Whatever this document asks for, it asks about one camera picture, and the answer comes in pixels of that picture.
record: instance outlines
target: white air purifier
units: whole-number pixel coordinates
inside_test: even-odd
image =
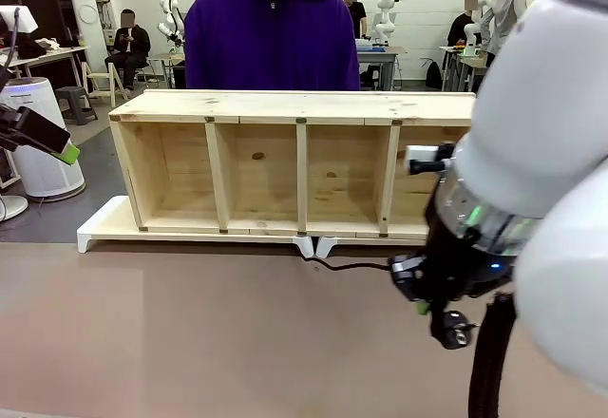
[[[107,73],[105,68],[107,49],[97,3],[95,0],[72,0],[72,5],[78,30],[85,40],[85,45],[89,46],[89,49],[85,50],[88,66],[93,73]]]
[[[0,94],[0,103],[13,109],[26,106],[66,128],[47,78],[11,79]],[[85,190],[85,178],[77,161],[70,166],[29,146],[17,147],[12,158],[31,200],[65,200]]]

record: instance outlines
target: black jacket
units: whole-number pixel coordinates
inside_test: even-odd
[[[119,28],[116,32],[116,38],[114,39],[114,48],[119,52],[126,52],[128,41],[121,40],[121,35],[129,36],[128,28]],[[131,42],[131,52],[134,54],[142,54],[144,57],[148,56],[150,52],[150,37],[147,31],[140,26],[135,26],[131,30],[131,36],[133,41]]]

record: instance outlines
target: purple hoodie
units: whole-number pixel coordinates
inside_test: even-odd
[[[359,89],[342,0],[197,0],[185,29],[188,88]]]

